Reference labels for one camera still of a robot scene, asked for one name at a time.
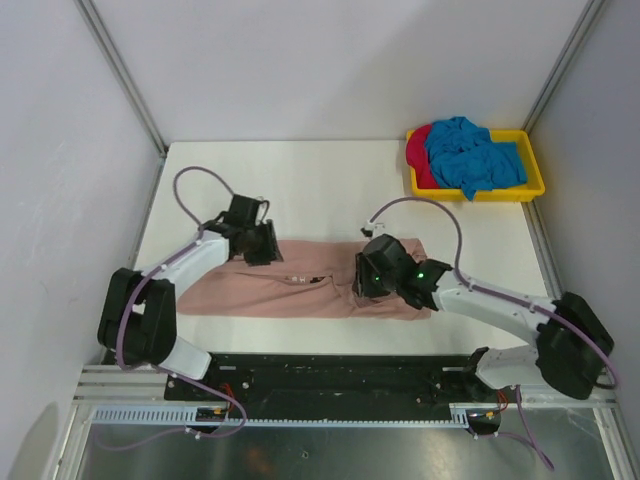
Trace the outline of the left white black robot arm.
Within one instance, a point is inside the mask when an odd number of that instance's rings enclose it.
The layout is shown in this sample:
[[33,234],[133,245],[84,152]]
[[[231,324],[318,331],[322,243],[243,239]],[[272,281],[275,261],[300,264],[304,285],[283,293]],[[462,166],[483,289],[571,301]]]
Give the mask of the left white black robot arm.
[[211,355],[177,332],[177,301],[209,271],[241,257],[249,266],[280,261],[270,202],[234,194],[227,210],[197,225],[194,237],[167,259],[144,270],[120,268],[111,276],[98,342],[123,366],[159,367],[186,377],[197,398],[214,397],[221,376]]

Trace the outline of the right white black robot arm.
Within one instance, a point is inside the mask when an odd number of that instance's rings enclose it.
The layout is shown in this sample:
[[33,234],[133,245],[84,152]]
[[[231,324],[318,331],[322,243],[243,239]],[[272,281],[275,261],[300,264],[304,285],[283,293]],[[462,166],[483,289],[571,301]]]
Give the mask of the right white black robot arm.
[[454,266],[414,259],[383,234],[356,254],[354,293],[376,299],[399,296],[415,310],[463,315],[503,330],[524,346],[480,348],[461,376],[463,393],[484,401],[507,386],[546,384],[577,400],[599,387],[614,341],[586,300],[566,292],[558,299],[530,296],[467,277]]

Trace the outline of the pink t shirt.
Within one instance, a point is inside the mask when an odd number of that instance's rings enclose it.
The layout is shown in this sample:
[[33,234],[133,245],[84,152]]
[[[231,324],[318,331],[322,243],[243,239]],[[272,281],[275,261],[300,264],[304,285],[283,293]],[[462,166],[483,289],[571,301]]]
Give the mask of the pink t shirt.
[[356,254],[363,242],[281,240],[283,259],[250,266],[242,259],[216,267],[177,300],[177,312],[190,316],[249,318],[375,318],[414,321],[431,316],[396,294],[356,296]]

